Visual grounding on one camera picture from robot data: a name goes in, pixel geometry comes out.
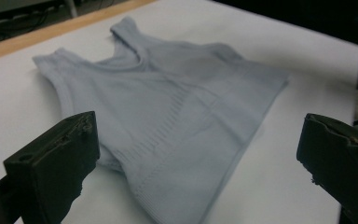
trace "white table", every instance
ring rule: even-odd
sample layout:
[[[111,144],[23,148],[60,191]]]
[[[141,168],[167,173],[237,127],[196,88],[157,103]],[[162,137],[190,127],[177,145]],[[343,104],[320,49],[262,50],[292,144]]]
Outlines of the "white table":
[[[109,27],[132,16],[140,30],[167,40],[227,43],[249,60],[291,71],[209,224],[336,224],[339,204],[296,160],[303,118],[317,113],[351,123],[358,46],[208,1],[161,0],[0,58],[2,161],[61,120],[55,90],[31,58],[59,47],[97,61],[113,54]],[[63,223],[152,223],[125,179],[97,167]]]

